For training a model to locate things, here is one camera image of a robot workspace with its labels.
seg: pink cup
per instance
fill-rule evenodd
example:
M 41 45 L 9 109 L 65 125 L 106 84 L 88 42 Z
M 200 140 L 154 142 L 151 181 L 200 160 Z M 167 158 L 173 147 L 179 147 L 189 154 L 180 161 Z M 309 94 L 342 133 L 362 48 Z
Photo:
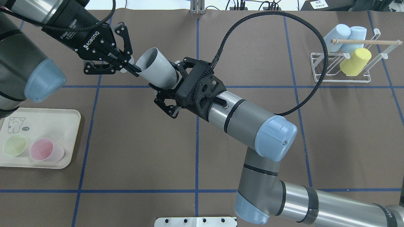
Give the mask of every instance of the pink cup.
M 66 153 L 59 144 L 52 142 L 48 138 L 42 138 L 34 142 L 29 154 L 36 161 L 57 162 Z

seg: light blue joint cap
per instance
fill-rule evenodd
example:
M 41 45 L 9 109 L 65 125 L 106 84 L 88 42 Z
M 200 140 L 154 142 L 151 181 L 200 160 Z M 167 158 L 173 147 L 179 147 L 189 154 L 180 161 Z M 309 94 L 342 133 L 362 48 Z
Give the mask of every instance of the light blue joint cap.
M 269 215 L 252 205 L 240 195 L 238 191 L 236 194 L 236 205 L 234 206 L 234 211 L 240 218 L 257 225 L 264 225 L 269 219 Z
M 255 151 L 274 162 L 279 162 L 289 150 L 297 134 L 297 127 L 284 117 L 268 118 L 255 137 Z
M 24 95 L 35 103 L 42 102 L 66 83 L 66 77 L 53 62 L 47 58 L 34 69 L 25 86 Z

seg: white cup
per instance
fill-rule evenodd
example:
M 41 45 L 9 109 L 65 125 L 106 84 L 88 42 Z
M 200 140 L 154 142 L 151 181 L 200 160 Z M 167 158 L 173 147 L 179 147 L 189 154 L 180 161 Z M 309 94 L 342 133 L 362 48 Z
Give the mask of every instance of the white cup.
M 138 73 L 152 85 L 162 88 L 174 88 L 177 83 L 177 73 L 170 62 L 155 47 L 146 51 L 136 62 L 142 70 Z
M 42 138 L 32 144 L 29 154 L 36 161 L 57 162 L 66 153 L 59 144 L 52 142 L 48 138 Z

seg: cup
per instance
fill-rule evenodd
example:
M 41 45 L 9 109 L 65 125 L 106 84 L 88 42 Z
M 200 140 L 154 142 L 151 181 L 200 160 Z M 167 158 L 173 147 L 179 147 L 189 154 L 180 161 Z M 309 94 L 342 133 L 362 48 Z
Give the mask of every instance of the cup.
M 31 158 L 36 161 L 57 162 L 65 156 L 63 147 L 48 138 L 42 138 L 32 144 L 29 151 Z
M 20 155 L 27 147 L 27 138 L 23 134 L 10 136 L 3 144 L 3 152 L 8 157 Z
M 336 43 L 332 48 L 331 39 L 347 39 L 351 34 L 351 29 L 345 24 L 338 24 L 335 26 L 326 36 L 324 36 L 324 41 L 326 42 L 328 52 L 337 52 L 342 46 L 342 43 Z
M 368 49 L 358 48 L 352 52 L 349 59 L 344 59 L 339 67 L 347 76 L 357 76 L 371 58 L 372 54 Z
M 367 29 L 360 26 L 353 26 L 350 27 L 351 34 L 347 39 L 349 40 L 365 40 L 366 39 L 366 32 Z M 352 53 L 354 50 L 358 48 L 362 48 L 363 44 L 352 44 L 352 43 L 345 43 L 341 46 L 341 51 L 345 53 Z
M 142 70 L 138 73 L 152 85 L 162 88 L 174 88 L 177 83 L 177 73 L 170 62 L 155 47 L 146 51 L 136 62 Z

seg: wooden dowel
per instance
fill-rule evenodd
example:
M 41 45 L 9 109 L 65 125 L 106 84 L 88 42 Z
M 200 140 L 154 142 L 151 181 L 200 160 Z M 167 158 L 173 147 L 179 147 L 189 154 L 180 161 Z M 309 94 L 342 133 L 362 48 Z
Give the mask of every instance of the wooden dowel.
M 340 40 L 332 39 L 331 43 L 350 43 L 350 44 L 379 44 L 379 45 L 402 45 L 403 41 L 386 41 L 386 40 Z

